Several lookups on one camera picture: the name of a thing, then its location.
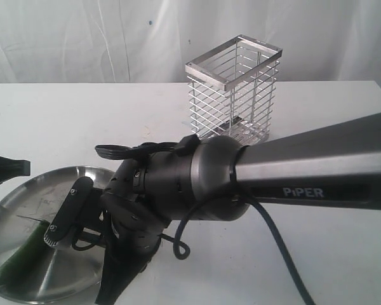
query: metal wire rack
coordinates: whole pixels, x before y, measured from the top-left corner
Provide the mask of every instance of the metal wire rack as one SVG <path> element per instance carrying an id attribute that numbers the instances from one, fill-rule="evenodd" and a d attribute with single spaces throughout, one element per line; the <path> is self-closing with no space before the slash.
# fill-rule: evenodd
<path id="1" fill-rule="evenodd" d="M 267 139 L 282 49 L 239 35 L 188 62 L 192 131 L 242 144 Z"/>

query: green object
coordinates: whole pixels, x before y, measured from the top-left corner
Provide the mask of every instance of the green object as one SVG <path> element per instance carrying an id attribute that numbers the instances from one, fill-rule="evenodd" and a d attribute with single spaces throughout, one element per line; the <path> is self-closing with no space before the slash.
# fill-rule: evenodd
<path id="1" fill-rule="evenodd" d="M 46 220 L 40 221 L 27 241 L 0 266 L 0 288 L 11 285 L 25 276 L 40 261 L 45 251 L 50 248 L 44 242 L 44 234 L 49 225 Z"/>

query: white backdrop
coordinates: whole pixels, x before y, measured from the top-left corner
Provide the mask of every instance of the white backdrop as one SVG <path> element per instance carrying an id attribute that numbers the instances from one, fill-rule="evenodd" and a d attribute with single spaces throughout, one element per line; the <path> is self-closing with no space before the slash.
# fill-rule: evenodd
<path id="1" fill-rule="evenodd" d="M 0 82 L 185 81 L 238 34 L 284 49 L 278 80 L 381 86 L 381 0 L 1 0 Z"/>

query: stainless steel plate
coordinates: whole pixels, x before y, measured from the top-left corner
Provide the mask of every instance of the stainless steel plate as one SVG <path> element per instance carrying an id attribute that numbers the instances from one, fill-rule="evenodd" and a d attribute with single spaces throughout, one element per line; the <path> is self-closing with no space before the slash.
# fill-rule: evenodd
<path id="1" fill-rule="evenodd" d="M 0 266 L 29 237 L 38 222 L 17 217 L 29 216 L 52 221 L 69 189 L 79 177 L 87 176 L 95 187 L 105 188 L 113 172 L 103 168 L 76 166 L 44 173 L 22 184 L 0 202 Z M 104 250 L 94 247 L 77 252 L 51 250 L 43 263 L 16 288 L 0 296 L 24 303 L 53 302 L 78 294 L 102 275 Z"/>

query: white fabric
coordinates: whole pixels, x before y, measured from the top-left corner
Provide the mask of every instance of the white fabric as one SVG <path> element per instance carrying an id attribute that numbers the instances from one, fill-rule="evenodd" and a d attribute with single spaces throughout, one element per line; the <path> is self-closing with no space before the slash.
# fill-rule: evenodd
<path id="1" fill-rule="evenodd" d="M 237 34 L 283 48 L 279 80 L 381 86 L 381 0 L 0 0 L 0 82 L 185 81 Z"/>

